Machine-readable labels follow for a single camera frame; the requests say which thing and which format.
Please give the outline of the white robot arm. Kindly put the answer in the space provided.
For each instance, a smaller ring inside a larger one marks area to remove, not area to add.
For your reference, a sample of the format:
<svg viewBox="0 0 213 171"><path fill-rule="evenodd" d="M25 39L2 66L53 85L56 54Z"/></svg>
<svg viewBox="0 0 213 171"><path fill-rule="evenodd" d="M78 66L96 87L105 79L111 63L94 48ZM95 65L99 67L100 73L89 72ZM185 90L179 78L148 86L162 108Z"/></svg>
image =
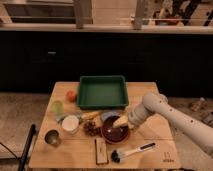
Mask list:
<svg viewBox="0 0 213 171"><path fill-rule="evenodd" d="M213 158L213 128L169 105L163 94L146 93L137 106L113 123L113 127L138 128L154 114L160 114L167 119Z"/></svg>

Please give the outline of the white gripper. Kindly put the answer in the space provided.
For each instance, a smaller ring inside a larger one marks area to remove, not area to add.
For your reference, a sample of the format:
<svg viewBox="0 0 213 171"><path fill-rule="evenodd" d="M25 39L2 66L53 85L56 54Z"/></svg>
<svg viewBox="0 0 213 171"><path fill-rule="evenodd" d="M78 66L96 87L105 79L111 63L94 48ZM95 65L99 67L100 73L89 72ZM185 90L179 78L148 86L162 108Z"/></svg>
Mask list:
<svg viewBox="0 0 213 171"><path fill-rule="evenodd" d="M139 104L135 106L127 116L121 116L116 121L113 122L113 127L123 127L128 125L129 123L133 127L139 127L143 124L147 118L150 116L150 112L144 107L143 104Z"/></svg>

